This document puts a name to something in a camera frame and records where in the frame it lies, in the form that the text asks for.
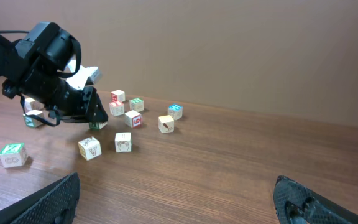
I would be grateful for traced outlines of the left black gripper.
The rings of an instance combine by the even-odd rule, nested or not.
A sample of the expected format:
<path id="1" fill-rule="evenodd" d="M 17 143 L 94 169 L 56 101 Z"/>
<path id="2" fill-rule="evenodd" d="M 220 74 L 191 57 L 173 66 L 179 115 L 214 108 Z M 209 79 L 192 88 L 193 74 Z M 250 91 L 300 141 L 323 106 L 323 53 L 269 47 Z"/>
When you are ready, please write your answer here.
<path id="1" fill-rule="evenodd" d="M 24 106 L 24 95 L 44 104 L 50 118 L 56 123 L 104 123 L 108 121 L 97 90 L 86 86 L 76 90 L 56 75 L 47 75 L 32 68 L 19 81 L 6 80 L 2 93 L 8 98 L 16 95 Z"/>

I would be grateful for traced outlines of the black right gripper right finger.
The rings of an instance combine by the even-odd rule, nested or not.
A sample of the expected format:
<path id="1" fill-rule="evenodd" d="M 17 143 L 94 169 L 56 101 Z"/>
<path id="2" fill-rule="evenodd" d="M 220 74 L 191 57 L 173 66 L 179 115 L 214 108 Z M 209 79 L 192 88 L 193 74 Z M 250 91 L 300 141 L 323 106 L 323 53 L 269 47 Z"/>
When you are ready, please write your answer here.
<path id="1" fill-rule="evenodd" d="M 357 214 L 284 175 L 277 178 L 273 202 L 281 224 L 358 223 Z"/>

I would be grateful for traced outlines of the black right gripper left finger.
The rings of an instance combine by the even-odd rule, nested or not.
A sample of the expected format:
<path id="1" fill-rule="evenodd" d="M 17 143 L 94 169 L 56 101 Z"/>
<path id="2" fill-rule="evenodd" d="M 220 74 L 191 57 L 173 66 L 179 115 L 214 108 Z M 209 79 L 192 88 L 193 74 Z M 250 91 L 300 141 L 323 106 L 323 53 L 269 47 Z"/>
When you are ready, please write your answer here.
<path id="1" fill-rule="evenodd" d="M 80 199 L 80 179 L 73 172 L 0 210 L 0 224 L 72 224 Z"/>

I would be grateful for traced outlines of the wooden block green C side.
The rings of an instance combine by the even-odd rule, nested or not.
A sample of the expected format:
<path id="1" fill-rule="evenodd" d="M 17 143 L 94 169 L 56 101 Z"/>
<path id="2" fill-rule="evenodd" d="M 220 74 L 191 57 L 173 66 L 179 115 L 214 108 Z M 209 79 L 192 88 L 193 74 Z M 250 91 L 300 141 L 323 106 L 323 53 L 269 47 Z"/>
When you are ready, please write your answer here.
<path id="1" fill-rule="evenodd" d="M 107 122 L 89 122 L 89 128 L 100 130 L 103 129 L 107 125 Z"/>

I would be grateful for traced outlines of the wooden block yellow side A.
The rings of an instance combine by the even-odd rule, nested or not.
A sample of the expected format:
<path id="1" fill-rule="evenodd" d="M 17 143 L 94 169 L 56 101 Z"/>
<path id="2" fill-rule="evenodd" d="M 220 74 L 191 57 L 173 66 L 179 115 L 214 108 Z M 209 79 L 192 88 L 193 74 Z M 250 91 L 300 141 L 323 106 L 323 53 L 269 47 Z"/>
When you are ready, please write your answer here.
<path id="1" fill-rule="evenodd" d="M 80 154 L 88 161 L 102 154 L 100 142 L 93 136 L 78 142 Z"/>

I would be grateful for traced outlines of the wooden block apple picture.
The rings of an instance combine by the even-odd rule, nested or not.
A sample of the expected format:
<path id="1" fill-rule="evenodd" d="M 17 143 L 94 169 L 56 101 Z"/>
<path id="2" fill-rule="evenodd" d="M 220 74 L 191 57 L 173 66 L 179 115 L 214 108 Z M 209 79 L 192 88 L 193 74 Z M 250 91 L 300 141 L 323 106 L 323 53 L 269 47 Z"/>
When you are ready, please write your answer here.
<path id="1" fill-rule="evenodd" d="M 116 152 L 131 152 L 132 151 L 132 138 L 131 138 L 130 132 L 116 133 L 115 149 L 116 149 Z"/>

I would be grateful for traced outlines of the green Z wooden block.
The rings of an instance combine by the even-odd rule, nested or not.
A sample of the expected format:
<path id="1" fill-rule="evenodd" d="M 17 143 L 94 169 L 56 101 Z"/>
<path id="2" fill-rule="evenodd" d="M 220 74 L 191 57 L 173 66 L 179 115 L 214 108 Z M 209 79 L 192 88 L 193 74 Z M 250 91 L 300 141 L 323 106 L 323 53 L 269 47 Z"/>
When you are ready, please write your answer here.
<path id="1" fill-rule="evenodd" d="M 7 144 L 0 151 L 0 160 L 4 168 L 23 166 L 27 158 L 28 154 L 22 142 Z"/>

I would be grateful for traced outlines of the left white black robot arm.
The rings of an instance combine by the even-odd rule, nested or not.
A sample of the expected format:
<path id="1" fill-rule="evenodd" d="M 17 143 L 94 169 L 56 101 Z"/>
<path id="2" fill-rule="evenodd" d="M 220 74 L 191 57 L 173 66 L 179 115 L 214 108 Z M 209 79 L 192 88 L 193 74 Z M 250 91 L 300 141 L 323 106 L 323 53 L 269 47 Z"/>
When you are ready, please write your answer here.
<path id="1" fill-rule="evenodd" d="M 39 22 L 25 37 L 11 42 L 0 31 L 0 77 L 4 96 L 29 96 L 44 104 L 57 123 L 104 123 L 108 121 L 96 88 L 82 90 L 66 79 L 80 71 L 81 45 L 54 22 Z"/>

